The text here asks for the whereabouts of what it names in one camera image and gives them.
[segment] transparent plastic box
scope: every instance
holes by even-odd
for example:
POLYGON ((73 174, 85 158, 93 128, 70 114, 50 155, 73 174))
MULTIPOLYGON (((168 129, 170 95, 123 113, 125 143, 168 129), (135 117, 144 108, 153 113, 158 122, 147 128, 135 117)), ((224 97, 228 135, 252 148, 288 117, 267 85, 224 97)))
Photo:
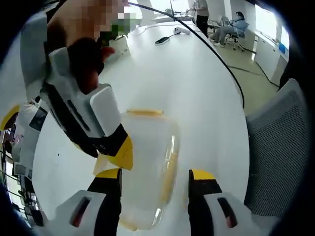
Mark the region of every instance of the transparent plastic box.
MULTIPOLYGON (((123 170, 120 224, 149 230, 159 223, 172 194, 179 129, 162 111, 151 110, 129 110, 122 114, 122 124, 132 140, 133 168, 123 170)), ((98 173, 116 167, 106 161, 101 165, 98 173)))

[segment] blue object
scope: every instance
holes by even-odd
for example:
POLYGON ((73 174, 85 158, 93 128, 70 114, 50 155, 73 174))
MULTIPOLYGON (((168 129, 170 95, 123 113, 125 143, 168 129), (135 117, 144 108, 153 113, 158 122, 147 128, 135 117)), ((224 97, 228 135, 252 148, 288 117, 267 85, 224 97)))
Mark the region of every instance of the blue object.
POLYGON ((279 44, 279 50, 280 50, 280 52, 282 52, 283 54, 285 54, 285 45, 282 44, 282 43, 280 43, 280 44, 279 44))

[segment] hand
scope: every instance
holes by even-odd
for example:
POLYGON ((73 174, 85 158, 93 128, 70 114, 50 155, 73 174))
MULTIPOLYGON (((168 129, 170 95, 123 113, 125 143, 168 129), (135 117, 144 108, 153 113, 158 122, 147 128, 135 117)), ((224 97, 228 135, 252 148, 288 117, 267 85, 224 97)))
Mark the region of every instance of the hand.
MULTIPOLYGON (((81 55, 81 58, 76 57, 76 62, 72 63, 76 64, 72 73, 80 90, 85 94, 98 86, 97 65, 93 65, 94 60, 87 61, 89 56, 94 55, 86 57, 87 49, 82 47, 84 43, 75 47, 75 50, 74 44, 82 38, 91 39, 92 42, 99 38, 100 31, 111 31, 112 20, 118 18, 118 13, 124 12, 124 6, 128 6, 127 0, 66 0, 48 23, 50 51, 67 47, 70 64, 73 62, 71 58, 74 58, 71 57, 70 51, 75 51, 76 56, 81 55)), ((103 62, 115 52, 110 47, 99 50, 103 62)))

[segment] person sitting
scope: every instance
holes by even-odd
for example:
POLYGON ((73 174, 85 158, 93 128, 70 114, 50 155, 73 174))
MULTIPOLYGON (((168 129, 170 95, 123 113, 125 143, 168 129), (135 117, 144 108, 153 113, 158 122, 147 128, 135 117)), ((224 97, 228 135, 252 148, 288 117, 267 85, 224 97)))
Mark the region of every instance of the person sitting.
POLYGON ((245 30, 248 27, 248 23, 245 21, 245 17, 242 12, 236 12, 236 19, 230 21, 229 26, 223 26, 210 37, 211 42, 215 42, 216 47, 224 47, 225 36, 228 33, 236 33, 239 36, 245 36, 245 30))

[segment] standing person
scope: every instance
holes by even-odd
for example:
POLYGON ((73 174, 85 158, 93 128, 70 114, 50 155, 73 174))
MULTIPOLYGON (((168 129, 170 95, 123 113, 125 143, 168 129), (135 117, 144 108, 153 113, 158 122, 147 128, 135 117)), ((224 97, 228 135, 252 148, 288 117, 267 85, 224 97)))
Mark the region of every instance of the standing person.
POLYGON ((195 0, 192 8, 187 10, 187 12, 192 10, 197 11, 197 27, 208 37, 209 10, 206 0, 195 0))
POLYGON ((225 36, 228 33, 236 33, 237 35, 244 35, 248 27, 245 21, 244 14, 240 11, 236 12, 236 19, 231 20, 229 26, 218 28, 217 31, 210 37, 210 41, 215 42, 216 47, 224 47, 225 36))

